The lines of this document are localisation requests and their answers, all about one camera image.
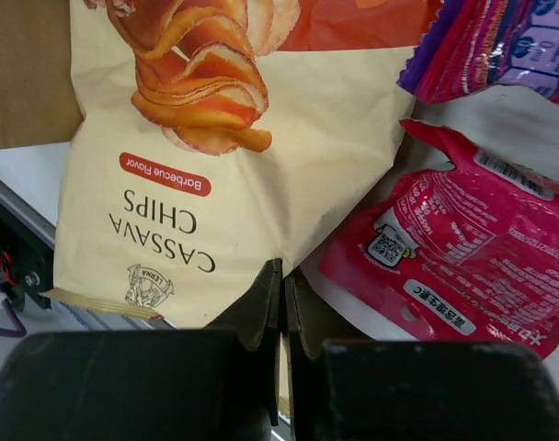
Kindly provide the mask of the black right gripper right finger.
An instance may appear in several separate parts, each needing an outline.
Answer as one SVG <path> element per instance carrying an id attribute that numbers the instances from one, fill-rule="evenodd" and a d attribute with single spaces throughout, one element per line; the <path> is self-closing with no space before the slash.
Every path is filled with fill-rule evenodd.
<path id="1" fill-rule="evenodd" d="M 375 341 L 284 281 L 297 440 L 559 440 L 541 360 L 507 343 Z"/>

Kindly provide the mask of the brown paper bag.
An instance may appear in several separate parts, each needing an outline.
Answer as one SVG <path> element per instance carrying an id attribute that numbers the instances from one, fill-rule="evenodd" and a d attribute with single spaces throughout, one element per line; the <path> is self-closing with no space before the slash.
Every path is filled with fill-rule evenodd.
<path id="1" fill-rule="evenodd" d="M 82 120 L 70 4 L 0 0 L 0 150 L 69 141 Z"/>

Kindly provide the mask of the cassava chips bag cream red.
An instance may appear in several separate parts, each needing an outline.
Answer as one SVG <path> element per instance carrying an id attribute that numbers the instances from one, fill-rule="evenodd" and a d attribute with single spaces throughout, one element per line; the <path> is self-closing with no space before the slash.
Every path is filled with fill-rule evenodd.
<path id="1" fill-rule="evenodd" d="M 438 1 L 73 1 L 83 119 L 52 300 L 258 350 L 281 280 L 393 166 Z"/>

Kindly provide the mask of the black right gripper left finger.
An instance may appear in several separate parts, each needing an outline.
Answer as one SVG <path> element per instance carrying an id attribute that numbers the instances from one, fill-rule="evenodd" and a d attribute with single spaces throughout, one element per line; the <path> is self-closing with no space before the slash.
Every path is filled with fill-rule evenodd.
<path id="1" fill-rule="evenodd" d="M 266 440 L 281 265 L 201 329 L 35 334 L 0 370 L 0 440 Z"/>

